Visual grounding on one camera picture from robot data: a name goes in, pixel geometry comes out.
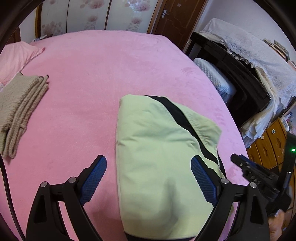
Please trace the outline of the person's right hand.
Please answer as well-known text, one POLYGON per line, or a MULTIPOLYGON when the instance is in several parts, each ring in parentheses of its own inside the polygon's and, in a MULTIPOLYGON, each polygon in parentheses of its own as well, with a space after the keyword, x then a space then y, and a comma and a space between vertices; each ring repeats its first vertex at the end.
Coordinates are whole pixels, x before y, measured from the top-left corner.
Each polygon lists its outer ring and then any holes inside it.
POLYGON ((285 213, 279 209, 274 216, 268 218, 270 240, 277 241, 282 234, 285 213))

